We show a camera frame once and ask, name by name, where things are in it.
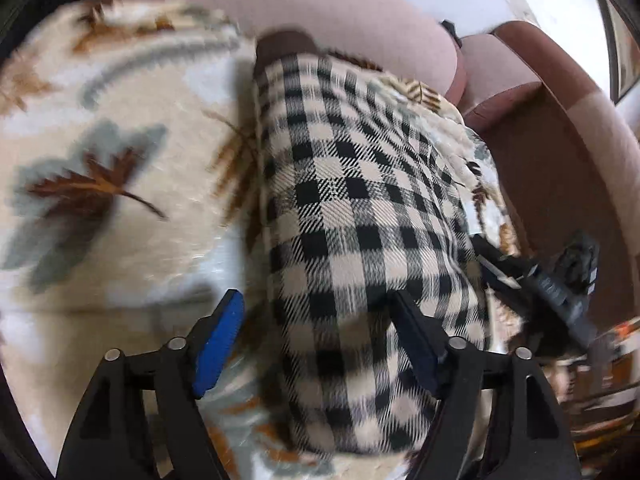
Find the plaid blanket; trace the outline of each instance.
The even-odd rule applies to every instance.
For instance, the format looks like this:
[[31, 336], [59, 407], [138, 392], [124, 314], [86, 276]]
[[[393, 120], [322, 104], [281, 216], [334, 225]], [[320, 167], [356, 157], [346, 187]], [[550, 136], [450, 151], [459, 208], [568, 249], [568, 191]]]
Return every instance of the plaid blanket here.
[[268, 300], [295, 444], [415, 449], [436, 402], [398, 343], [387, 292], [407, 288], [448, 333], [489, 344], [447, 164], [415, 115], [353, 66], [290, 56], [256, 83]]

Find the couch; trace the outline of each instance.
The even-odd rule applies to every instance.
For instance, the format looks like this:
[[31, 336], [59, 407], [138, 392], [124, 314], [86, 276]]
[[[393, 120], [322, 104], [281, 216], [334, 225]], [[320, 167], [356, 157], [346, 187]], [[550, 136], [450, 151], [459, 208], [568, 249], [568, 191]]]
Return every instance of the couch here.
[[489, 146], [522, 249], [549, 259], [577, 229], [601, 244], [600, 330], [640, 313], [640, 146], [596, 83], [527, 22], [462, 39], [405, 0], [189, 0], [256, 35], [283, 25], [419, 79]]

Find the pillow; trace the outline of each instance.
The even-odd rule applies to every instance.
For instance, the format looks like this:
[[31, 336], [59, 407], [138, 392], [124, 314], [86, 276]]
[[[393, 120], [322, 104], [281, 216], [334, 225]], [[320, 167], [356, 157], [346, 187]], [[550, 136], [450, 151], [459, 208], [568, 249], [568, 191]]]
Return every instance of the pillow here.
[[[271, 49], [257, 51], [261, 65]], [[289, 54], [256, 78], [282, 384], [294, 444], [321, 454], [412, 450], [426, 437], [436, 403], [390, 325], [388, 292], [408, 290], [451, 335], [483, 349], [490, 339], [448, 164], [377, 74]]]
[[424, 81], [457, 104], [466, 77], [448, 32], [405, 0], [189, 0], [224, 9], [247, 33], [297, 25], [321, 46]]
[[479, 134], [542, 86], [536, 73], [495, 36], [463, 38], [462, 53], [467, 62], [467, 82], [459, 108], [465, 124]]

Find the pink cushion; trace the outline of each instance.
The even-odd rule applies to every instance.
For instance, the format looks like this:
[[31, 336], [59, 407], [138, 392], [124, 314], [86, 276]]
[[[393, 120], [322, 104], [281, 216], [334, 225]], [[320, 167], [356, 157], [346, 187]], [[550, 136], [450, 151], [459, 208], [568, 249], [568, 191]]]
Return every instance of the pink cushion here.
[[453, 40], [405, 0], [189, 1], [224, 9], [248, 33], [297, 25], [320, 46], [364, 56], [396, 75], [419, 79], [455, 104], [465, 86]]
[[[567, 110], [616, 207], [633, 257], [640, 255], [640, 146], [616, 107], [600, 90]], [[640, 306], [640, 291], [637, 304]]]
[[598, 90], [582, 67], [535, 25], [507, 22], [493, 34], [538, 74], [565, 110]]
[[458, 108], [476, 132], [491, 127], [542, 86], [536, 73], [495, 36], [463, 38], [462, 53], [467, 82]]

